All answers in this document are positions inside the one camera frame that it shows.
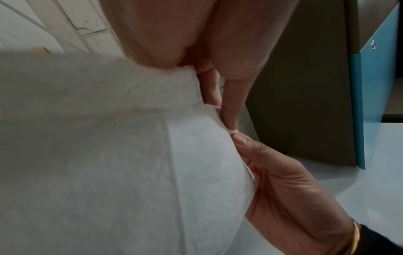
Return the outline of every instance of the hand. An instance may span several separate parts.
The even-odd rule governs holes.
[[[352,219],[300,162],[243,134],[233,140],[258,186],[246,217],[267,241],[286,255],[348,251]]]
[[[235,130],[248,92],[297,0],[100,3],[128,57],[158,68],[193,65],[204,102],[221,106],[224,123]],[[223,99],[219,73],[226,79]]]

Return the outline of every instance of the blue cabinet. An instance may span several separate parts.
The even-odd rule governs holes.
[[[372,155],[382,115],[395,80],[398,5],[360,52],[350,55],[357,165]]]

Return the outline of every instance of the white cloth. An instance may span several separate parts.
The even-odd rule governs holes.
[[[0,254],[223,254],[255,186],[191,68],[0,54]]]

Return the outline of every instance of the black sleeve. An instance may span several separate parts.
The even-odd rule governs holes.
[[[354,255],[403,255],[403,249],[388,238],[361,225],[360,241]]]

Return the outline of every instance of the tiled floor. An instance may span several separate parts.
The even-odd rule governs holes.
[[[403,244],[403,124],[382,123],[366,170],[301,161],[352,218]],[[227,254],[281,253],[244,222]]]

